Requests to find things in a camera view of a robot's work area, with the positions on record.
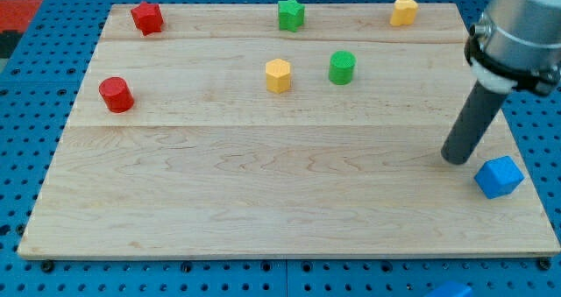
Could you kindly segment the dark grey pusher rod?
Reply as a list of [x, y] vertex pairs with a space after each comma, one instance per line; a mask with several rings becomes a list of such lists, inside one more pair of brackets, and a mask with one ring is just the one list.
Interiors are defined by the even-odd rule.
[[506, 99], [476, 81], [444, 141], [442, 157], [453, 165], [466, 163]]

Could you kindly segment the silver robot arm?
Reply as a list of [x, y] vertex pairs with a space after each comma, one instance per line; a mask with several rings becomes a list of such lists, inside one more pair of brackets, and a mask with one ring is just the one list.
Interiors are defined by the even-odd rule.
[[490, 0], [464, 55], [476, 82], [441, 149], [454, 165], [470, 158], [511, 92], [547, 96], [560, 83], [560, 0]]

